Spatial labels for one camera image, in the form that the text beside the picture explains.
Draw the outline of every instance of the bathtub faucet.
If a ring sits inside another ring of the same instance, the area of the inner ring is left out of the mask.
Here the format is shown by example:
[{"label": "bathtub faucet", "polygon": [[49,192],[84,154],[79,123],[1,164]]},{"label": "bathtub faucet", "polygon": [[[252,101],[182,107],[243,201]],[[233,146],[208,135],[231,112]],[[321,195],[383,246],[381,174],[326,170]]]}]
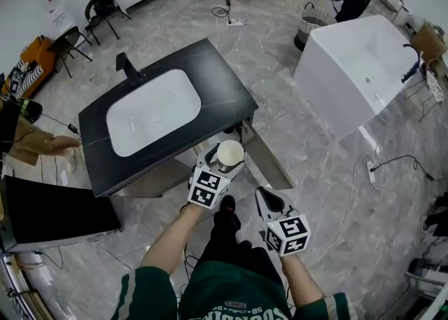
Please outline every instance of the bathtub faucet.
[{"label": "bathtub faucet", "polygon": [[420,54],[419,54],[419,51],[417,51],[417,49],[414,46],[412,46],[410,43],[406,43],[405,45],[403,45],[403,47],[404,48],[413,48],[415,50],[415,52],[417,53],[417,57],[418,57],[418,60],[414,64],[414,66],[412,66],[409,69],[409,71],[401,79],[401,82],[405,83],[407,80],[409,80],[411,77],[413,77],[413,75],[415,75],[415,73],[419,70],[419,67],[420,67]]}]

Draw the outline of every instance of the black shoe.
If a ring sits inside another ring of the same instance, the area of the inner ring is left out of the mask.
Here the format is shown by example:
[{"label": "black shoe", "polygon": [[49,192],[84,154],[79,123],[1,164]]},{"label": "black shoe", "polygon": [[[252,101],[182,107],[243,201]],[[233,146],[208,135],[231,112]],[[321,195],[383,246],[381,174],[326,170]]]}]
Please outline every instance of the black shoe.
[{"label": "black shoe", "polygon": [[219,210],[235,212],[236,208],[237,203],[235,202],[235,199],[231,195],[226,195],[223,200],[221,200],[221,206],[219,207]]}]

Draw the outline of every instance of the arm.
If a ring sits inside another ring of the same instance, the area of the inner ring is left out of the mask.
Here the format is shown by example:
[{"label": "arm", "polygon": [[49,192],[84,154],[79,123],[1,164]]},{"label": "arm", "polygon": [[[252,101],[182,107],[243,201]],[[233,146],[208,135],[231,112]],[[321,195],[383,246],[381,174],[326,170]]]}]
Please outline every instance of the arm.
[{"label": "arm", "polygon": [[146,252],[141,267],[158,267],[171,274],[176,269],[191,230],[202,213],[201,206],[189,204]]},{"label": "arm", "polygon": [[177,320],[177,299],[170,274],[176,268],[188,235],[202,213],[189,204],[146,252],[140,267],[122,278],[112,320]]},{"label": "arm", "polygon": [[296,307],[303,307],[325,298],[322,290],[295,254],[283,256],[280,260]]}]

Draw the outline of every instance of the black-and-white marker cube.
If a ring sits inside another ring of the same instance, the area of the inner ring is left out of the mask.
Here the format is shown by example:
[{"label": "black-and-white marker cube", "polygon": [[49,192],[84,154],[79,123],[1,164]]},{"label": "black-and-white marker cube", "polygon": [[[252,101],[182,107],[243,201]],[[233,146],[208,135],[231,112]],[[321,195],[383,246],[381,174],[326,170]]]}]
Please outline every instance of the black-and-white marker cube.
[{"label": "black-and-white marker cube", "polygon": [[306,249],[311,230],[303,214],[267,223],[265,241],[280,256]]},{"label": "black-and-white marker cube", "polygon": [[188,201],[212,209],[224,197],[229,184],[230,180],[214,174],[207,166],[196,168]]}]

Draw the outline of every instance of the black faucet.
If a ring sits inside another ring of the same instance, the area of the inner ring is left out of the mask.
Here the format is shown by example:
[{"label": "black faucet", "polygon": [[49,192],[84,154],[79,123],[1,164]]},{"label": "black faucet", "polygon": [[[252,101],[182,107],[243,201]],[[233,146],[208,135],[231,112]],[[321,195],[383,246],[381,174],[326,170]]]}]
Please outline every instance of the black faucet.
[{"label": "black faucet", "polygon": [[143,81],[144,75],[135,69],[134,65],[127,58],[126,53],[119,53],[115,63],[116,71],[123,70],[131,86],[137,86]]},{"label": "black faucet", "polygon": [[414,46],[412,46],[410,43],[406,43],[405,45],[403,45],[403,47],[404,48],[412,48],[412,49],[414,49],[414,51],[417,53],[417,58],[418,58],[418,60],[414,64],[414,66],[412,66],[409,69],[409,71],[401,79],[401,82],[405,83],[407,80],[409,80],[411,77],[413,77],[413,75],[415,75],[415,73],[419,70],[419,68],[420,68],[420,54],[419,54],[419,51],[417,51],[417,49]]}]

